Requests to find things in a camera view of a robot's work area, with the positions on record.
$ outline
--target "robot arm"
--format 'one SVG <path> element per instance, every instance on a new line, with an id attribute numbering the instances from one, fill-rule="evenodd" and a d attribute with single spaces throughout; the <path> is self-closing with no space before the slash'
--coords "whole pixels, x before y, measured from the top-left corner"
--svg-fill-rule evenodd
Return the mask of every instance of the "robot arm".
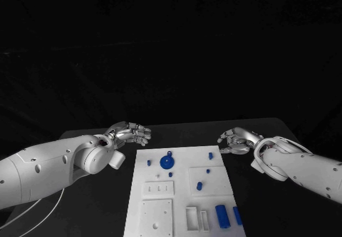
<path id="1" fill-rule="evenodd" d="M 45 198 L 84 176 L 124 161 L 117 149 L 125 142 L 143 146 L 150 129 L 120 122 L 102 135 L 84 135 L 39 144 L 0 161 L 0 209 Z"/>
<path id="2" fill-rule="evenodd" d="M 283 137 L 263 138 L 242 128 L 226 131 L 219 139 L 228 139 L 228 147 L 221 153 L 245 154 L 254 149 L 251 166 L 284 181 L 296 184 L 342 203 L 342 162 L 312 154 L 297 143 Z"/>

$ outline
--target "robotic hand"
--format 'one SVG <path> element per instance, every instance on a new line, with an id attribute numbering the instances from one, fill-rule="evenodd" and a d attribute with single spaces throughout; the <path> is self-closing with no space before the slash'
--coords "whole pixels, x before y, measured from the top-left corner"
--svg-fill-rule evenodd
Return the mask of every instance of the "robotic hand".
<path id="1" fill-rule="evenodd" d="M 105 134 L 84 135 L 39 144 L 0 160 L 0 210 L 48 197 L 110 164 L 118 169 L 125 143 L 146 146 L 151 130 L 136 123 L 115 123 Z"/>
<path id="2" fill-rule="evenodd" d="M 284 181 L 296 184 L 342 203 L 342 162 L 312 154 L 291 140 L 283 137 L 265 138 L 244 128 L 235 127 L 219 136 L 218 143 L 226 138 L 228 147 L 221 153 L 242 155 L 254 150 L 251 166 Z"/>

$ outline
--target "white cable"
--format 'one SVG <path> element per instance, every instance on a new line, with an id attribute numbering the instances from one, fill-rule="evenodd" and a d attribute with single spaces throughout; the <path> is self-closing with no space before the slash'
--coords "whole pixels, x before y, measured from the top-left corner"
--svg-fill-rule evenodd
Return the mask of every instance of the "white cable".
<path id="1" fill-rule="evenodd" d="M 52 212 L 53 212 L 53 210 L 55 210 L 55 208 L 56 208 L 56 206 L 58 206 L 58 203 L 59 203 L 60 198 L 62 198 L 62 193 L 60 193 L 60 197 L 59 197 L 59 199 L 58 199 L 58 202 L 56 202 L 56 204 L 55 204 L 55 207 L 53 207 L 52 211 L 49 212 L 46 218 L 49 217 L 49 215 L 52 214 Z M 39 224 L 37 224 L 23 235 L 20 235 L 19 237 L 23 237 L 29 232 L 32 232 L 32 231 L 35 230 L 35 228 L 36 228 L 36 227 L 42 224 L 42 222 L 46 220 L 46 218 L 45 218 L 45 219 L 39 222 Z"/>
<path id="2" fill-rule="evenodd" d="M 29 209 L 27 209 L 10 222 L 7 222 L 7 223 L 0 227 L 0 229 L 3 229 L 20 216 L 23 216 L 23 214 L 32 209 L 32 207 L 39 203 L 40 200 L 42 200 L 42 199 L 39 199 L 39 200 L 35 202 L 35 204 L 29 207 Z"/>

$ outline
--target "blue cylinder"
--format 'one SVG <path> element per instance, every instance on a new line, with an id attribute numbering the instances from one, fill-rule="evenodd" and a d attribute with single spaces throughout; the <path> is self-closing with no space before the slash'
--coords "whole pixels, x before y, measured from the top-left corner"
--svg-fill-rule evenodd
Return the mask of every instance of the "blue cylinder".
<path id="1" fill-rule="evenodd" d="M 198 182 L 198 191 L 202 190 L 202 182 Z"/>
<path id="2" fill-rule="evenodd" d="M 229 219 L 226 215 L 226 207 L 225 205 L 218 205 L 215 206 L 216 209 L 216 215 L 218 215 L 218 220 L 219 220 L 219 227 L 222 229 L 229 228 Z"/>
<path id="3" fill-rule="evenodd" d="M 237 224 L 241 226 L 242 225 L 242 221 L 241 221 L 239 212 L 237 210 L 237 206 L 232 209 L 234 209 L 234 214 L 235 214 L 235 218 L 237 218 Z"/>

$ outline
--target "table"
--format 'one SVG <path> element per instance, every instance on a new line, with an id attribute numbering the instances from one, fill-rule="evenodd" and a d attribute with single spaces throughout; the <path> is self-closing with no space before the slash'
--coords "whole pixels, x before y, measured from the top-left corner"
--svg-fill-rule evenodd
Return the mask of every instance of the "table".
<path id="1" fill-rule="evenodd" d="M 110 166 L 81 178 L 63 191 L 60 203 L 40 226 L 26 237 L 123 236 L 137 149 L 216 145 L 218 136 L 234 127 L 264 135 L 296 137 L 277 118 L 213 121 L 147 126 L 153 131 L 150 144 L 125 144 L 120 152 L 125 161 L 120 170 Z M 101 134 L 102 129 L 68 131 L 60 139 Z M 314 194 L 290 180 L 281 182 L 252 167 L 252 153 L 224 154 L 235 202 L 247 237 L 335 236 L 342 225 L 342 204 Z M 43 198 L 37 206 L 1 231 L 0 237 L 20 236 L 45 218 L 60 192 Z M 33 203 L 19 205 L 11 220 Z"/>

